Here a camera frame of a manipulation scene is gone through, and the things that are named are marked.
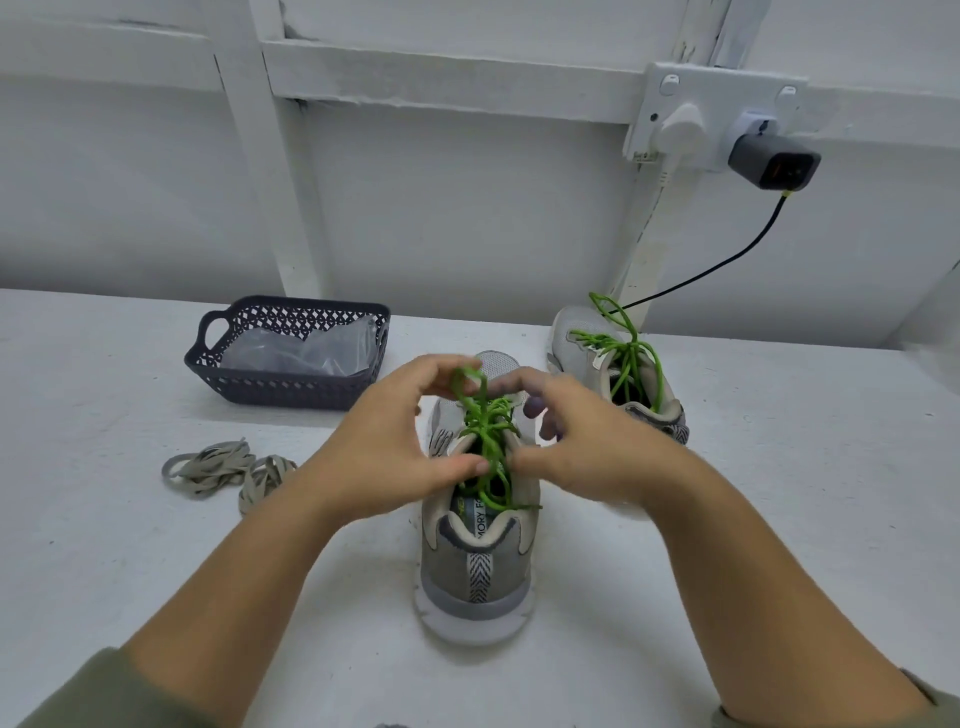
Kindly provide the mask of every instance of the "power plug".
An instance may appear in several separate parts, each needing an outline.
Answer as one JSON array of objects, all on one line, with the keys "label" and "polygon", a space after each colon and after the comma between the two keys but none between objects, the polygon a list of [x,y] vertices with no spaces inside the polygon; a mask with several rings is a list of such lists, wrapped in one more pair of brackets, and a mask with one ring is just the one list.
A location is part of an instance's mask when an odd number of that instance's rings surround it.
[{"label": "power plug", "polygon": [[746,133],[733,143],[727,164],[760,189],[796,192],[810,182],[821,156],[785,136]]}]

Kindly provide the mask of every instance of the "power cord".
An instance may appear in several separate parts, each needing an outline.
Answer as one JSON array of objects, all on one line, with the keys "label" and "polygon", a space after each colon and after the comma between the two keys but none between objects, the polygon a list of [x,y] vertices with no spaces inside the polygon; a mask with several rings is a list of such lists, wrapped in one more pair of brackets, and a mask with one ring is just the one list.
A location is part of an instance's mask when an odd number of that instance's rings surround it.
[{"label": "power cord", "polygon": [[678,288],[683,288],[685,285],[689,285],[690,283],[696,280],[700,280],[705,276],[709,276],[714,271],[720,270],[725,265],[729,263],[733,263],[735,260],[749,253],[751,250],[753,250],[756,247],[757,243],[759,243],[763,239],[763,237],[770,231],[770,229],[774,227],[774,223],[777,222],[777,218],[780,217],[780,211],[783,209],[783,203],[785,203],[786,199],[790,196],[790,192],[791,190],[784,190],[783,194],[780,195],[780,199],[777,200],[777,206],[774,207],[774,213],[770,216],[770,219],[767,220],[767,224],[763,226],[763,230],[761,230],[760,234],[754,238],[754,241],[750,245],[748,245],[746,248],[744,248],[742,251],[740,251],[735,255],[731,255],[729,258],[727,258],[723,262],[717,263],[712,268],[706,269],[706,271],[694,276],[692,279],[687,279],[682,283],[677,283],[677,285],[670,286],[665,291],[660,291],[659,293],[655,293],[653,296],[647,296],[645,299],[640,299],[639,301],[634,301],[633,303],[627,303],[622,307],[631,308],[632,306],[640,305],[641,303],[647,303],[648,301],[652,301],[653,299],[658,299],[660,296],[666,296],[668,293],[673,293]]}]

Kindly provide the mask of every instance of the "right hand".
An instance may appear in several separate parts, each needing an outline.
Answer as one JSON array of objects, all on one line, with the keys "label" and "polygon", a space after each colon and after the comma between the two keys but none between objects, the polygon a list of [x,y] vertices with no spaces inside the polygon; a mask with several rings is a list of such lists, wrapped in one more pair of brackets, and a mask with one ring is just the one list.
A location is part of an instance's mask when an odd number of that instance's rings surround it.
[{"label": "right hand", "polygon": [[545,448],[516,450],[510,469],[543,478],[591,500],[644,506],[660,486],[669,486],[686,450],[646,423],[591,392],[569,375],[551,376],[521,367],[490,383],[490,396],[519,391],[530,398],[523,413],[546,414],[540,437],[560,438]]}]

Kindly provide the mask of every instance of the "finger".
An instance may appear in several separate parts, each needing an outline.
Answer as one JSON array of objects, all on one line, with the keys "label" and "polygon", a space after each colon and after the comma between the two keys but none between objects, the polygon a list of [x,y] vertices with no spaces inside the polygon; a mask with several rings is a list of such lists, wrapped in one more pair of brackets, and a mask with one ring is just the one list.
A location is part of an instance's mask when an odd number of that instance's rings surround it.
[{"label": "finger", "polygon": [[491,397],[514,395],[517,392],[526,392],[533,397],[541,397],[551,375],[533,367],[520,367],[494,379],[487,391]]},{"label": "finger", "polygon": [[[480,366],[480,360],[473,356],[425,354],[407,362],[388,378],[395,377],[396,384],[401,390],[409,388],[409,393],[403,392],[404,397],[410,394],[419,398],[441,392],[449,394],[450,379],[457,369],[465,367],[476,369]],[[472,382],[465,381],[465,393],[469,393],[471,387]]]},{"label": "finger", "polygon": [[533,420],[540,416],[540,412],[546,409],[546,402],[543,397],[530,397],[523,404],[523,414]]},{"label": "finger", "polygon": [[564,445],[520,448],[511,453],[507,465],[510,472],[515,475],[543,478],[551,483],[562,485],[564,473],[569,470],[564,465],[565,458]]},{"label": "finger", "polygon": [[553,412],[547,412],[540,424],[540,437],[544,440],[553,440],[559,433],[557,418],[553,416]]},{"label": "finger", "polygon": [[428,492],[434,493],[456,483],[470,480],[490,469],[490,463],[480,455],[451,455],[432,457],[424,462],[422,480]]}]

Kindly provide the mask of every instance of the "plastic basket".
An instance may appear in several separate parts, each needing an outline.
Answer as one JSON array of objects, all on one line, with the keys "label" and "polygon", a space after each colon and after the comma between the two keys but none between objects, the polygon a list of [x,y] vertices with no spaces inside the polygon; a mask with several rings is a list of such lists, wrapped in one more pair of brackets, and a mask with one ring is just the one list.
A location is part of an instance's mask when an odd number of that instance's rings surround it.
[{"label": "plastic basket", "polygon": [[[305,339],[315,329],[326,331],[349,324],[364,314],[376,319],[376,359],[369,369],[355,375],[291,375],[220,367],[224,350],[249,328],[265,328]],[[229,329],[208,349],[206,330],[217,319],[226,320]],[[380,303],[248,296],[226,310],[204,315],[197,329],[197,341],[183,362],[213,390],[237,404],[347,410],[376,381],[387,349],[389,328],[390,309]]]}]

